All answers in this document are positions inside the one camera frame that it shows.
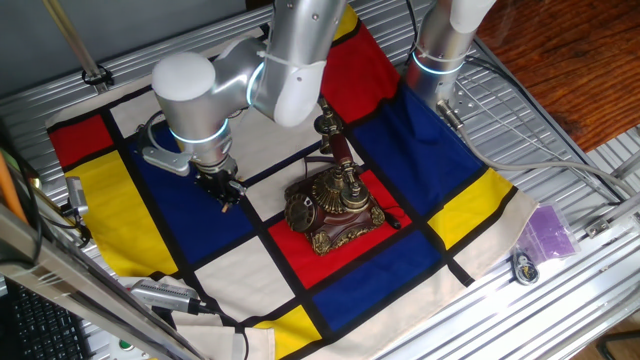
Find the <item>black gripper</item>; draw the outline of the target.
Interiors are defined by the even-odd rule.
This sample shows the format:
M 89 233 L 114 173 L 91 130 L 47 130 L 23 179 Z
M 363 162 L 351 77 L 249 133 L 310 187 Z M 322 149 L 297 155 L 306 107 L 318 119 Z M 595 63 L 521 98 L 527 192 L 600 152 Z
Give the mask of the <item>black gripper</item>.
M 195 183 L 220 203 L 222 213 L 226 213 L 231 203 L 238 203 L 246 194 L 246 188 L 236 181 L 237 170 L 236 165 L 231 165 L 213 173 L 199 170 L 196 174 Z

